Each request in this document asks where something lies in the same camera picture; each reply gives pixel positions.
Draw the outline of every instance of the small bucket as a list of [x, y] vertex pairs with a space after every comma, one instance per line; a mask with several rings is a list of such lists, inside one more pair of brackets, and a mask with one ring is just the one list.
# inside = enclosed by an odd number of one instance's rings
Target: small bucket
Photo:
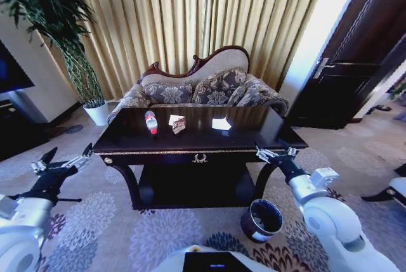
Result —
[[276, 206], [264, 199], [254, 200], [241, 217], [244, 234], [256, 243], [264, 243], [282, 229], [283, 219]]

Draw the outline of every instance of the door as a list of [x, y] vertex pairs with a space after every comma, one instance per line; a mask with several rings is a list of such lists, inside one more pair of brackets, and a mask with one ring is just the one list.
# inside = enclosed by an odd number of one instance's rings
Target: door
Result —
[[292, 125], [342, 128], [405, 59], [406, 0], [351, 0], [296, 100]]

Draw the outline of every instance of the dark wooden table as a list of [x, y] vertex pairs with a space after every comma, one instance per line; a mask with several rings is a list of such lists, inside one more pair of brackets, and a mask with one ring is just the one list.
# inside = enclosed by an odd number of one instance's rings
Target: dark wooden table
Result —
[[[107, 166], [126, 180], [133, 209], [242, 207], [261, 198], [273, 170], [261, 170], [254, 186], [246, 162], [261, 162], [263, 148], [283, 150], [308, 145], [268, 107], [153, 108], [158, 136], [145, 124], [147, 108], [123, 108], [93, 147]], [[186, 117], [186, 129], [175, 136], [170, 115]], [[226, 117], [229, 131], [213, 129], [212, 119]], [[138, 184], [129, 165], [143, 164]]]

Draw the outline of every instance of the beige curtain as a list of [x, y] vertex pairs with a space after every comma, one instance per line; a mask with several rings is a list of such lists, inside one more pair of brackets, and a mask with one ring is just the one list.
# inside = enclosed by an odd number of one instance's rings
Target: beige curtain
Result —
[[96, 24], [83, 39], [106, 99], [118, 99], [153, 62], [186, 72], [231, 44], [251, 56], [250, 73], [277, 87], [314, 0], [86, 0]]

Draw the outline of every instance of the tv stand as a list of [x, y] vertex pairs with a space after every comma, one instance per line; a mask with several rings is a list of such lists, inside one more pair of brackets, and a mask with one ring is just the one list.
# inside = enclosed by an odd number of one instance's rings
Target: tv stand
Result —
[[49, 141], [44, 131], [25, 118], [9, 100], [0, 101], [0, 138], [0, 161]]

